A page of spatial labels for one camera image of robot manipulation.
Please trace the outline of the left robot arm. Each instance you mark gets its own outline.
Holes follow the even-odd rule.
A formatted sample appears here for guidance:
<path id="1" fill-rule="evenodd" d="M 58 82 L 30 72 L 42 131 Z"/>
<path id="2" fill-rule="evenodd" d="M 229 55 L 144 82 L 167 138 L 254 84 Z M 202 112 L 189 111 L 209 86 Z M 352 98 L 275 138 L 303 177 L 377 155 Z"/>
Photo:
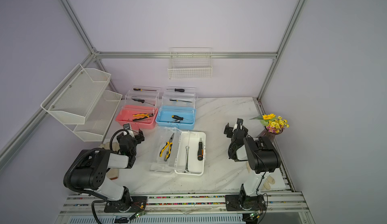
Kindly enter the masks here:
<path id="1" fill-rule="evenodd" d="M 130 169 L 136 161 L 137 145 L 145 140 L 142 130 L 121 129 L 110 140 L 117 138 L 119 150 L 93 148 L 82 150 L 63 178 L 66 188 L 80 194 L 97 197 L 106 203 L 106 213 L 139 213 L 145 209 L 145 197 L 132 198 L 128 187 L 107 177 L 112 169 Z"/>

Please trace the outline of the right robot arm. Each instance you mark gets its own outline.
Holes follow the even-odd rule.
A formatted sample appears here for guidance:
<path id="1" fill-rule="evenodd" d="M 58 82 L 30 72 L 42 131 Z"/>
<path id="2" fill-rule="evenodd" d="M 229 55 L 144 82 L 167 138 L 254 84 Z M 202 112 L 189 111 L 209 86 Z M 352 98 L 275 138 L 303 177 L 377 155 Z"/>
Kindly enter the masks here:
<path id="1" fill-rule="evenodd" d="M 282 160 L 277 149 L 267 136 L 251 137 L 240 118 L 233 127 L 227 124 L 224 134 L 231 139 L 228 147 L 229 159 L 234 162 L 246 161 L 251 170 L 239 193 L 225 196 L 226 210 L 266 211 L 268 198 L 264 197 L 260 189 L 281 166 Z"/>

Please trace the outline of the white clear toolbox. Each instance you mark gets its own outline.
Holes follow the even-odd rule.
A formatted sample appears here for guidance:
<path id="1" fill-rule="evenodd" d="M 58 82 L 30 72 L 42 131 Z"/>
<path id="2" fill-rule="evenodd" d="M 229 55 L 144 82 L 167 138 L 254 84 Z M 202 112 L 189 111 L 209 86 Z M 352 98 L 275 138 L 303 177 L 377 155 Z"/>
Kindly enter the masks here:
<path id="1" fill-rule="evenodd" d="M 168 161 L 159 157 L 160 150 L 168 141 L 172 134 L 174 135 L 171 155 Z M 199 140 L 203 140 L 204 158 L 198 161 L 197 153 Z M 159 173 L 176 173 L 185 176 L 202 176 L 205 168 L 206 157 L 206 134 L 197 131 L 182 131 L 177 128 L 160 127 L 155 132 L 154 141 L 155 150 L 152 155 L 153 161 L 150 171 Z M 188 173 L 185 170 L 186 146 L 189 146 Z"/>

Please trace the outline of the blue toolbox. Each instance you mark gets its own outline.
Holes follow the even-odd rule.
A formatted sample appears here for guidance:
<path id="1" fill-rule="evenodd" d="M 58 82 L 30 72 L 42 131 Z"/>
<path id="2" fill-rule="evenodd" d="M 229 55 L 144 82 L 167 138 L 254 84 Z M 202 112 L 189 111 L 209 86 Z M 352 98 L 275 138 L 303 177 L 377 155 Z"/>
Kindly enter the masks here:
<path id="1" fill-rule="evenodd" d="M 185 89 L 184 93 L 171 92 L 166 89 Z M 196 101 L 198 95 L 195 88 L 167 86 L 162 95 L 161 106 L 158 110 L 156 123 L 161 127 L 175 127 L 180 130 L 193 130 L 196 120 Z M 173 122 L 172 115 L 193 120 Z"/>

